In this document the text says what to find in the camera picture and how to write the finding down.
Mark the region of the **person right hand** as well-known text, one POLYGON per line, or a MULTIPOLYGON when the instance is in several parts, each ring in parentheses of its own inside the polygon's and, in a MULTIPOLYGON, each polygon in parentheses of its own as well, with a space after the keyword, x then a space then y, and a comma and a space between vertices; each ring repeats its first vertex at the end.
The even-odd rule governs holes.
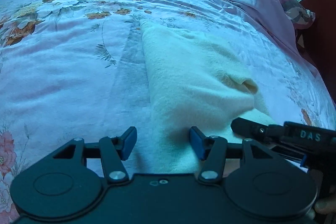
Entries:
POLYGON ((330 214, 336 212, 336 197, 319 200, 314 206, 315 212, 319 214, 330 214))

